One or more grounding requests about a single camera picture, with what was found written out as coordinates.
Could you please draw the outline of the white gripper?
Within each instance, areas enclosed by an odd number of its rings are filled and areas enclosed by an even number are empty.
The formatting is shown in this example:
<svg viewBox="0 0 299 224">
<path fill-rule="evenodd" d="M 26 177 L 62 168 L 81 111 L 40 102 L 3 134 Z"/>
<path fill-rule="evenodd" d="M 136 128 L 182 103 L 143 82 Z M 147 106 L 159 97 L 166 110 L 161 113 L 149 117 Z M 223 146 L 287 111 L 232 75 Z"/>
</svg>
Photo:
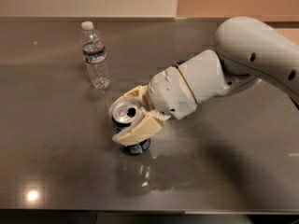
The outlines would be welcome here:
<svg viewBox="0 0 299 224">
<path fill-rule="evenodd" d="M 147 111 L 146 91 L 155 109 Z M 110 116 L 124 115 L 136 118 L 129 127 L 112 136 L 112 140 L 125 147 L 143 142 L 158 133 L 171 118 L 183 119 L 196 110 L 189 87 L 179 70 L 170 66 L 155 75 L 149 86 L 137 86 L 113 102 Z"/>
</svg>

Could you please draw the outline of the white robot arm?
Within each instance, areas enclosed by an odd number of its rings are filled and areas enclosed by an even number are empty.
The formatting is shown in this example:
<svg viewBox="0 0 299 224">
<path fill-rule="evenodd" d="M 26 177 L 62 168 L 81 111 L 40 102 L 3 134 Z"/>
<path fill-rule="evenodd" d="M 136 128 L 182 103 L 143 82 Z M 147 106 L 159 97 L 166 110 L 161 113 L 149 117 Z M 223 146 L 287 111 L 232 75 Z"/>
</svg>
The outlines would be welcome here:
<svg viewBox="0 0 299 224">
<path fill-rule="evenodd" d="M 299 103 L 299 46 L 262 21 L 231 18 L 217 29 L 215 48 L 155 75 L 109 108 L 121 130 L 112 140 L 133 147 L 158 133 L 168 119 L 183 119 L 204 101 L 263 80 Z"/>
</svg>

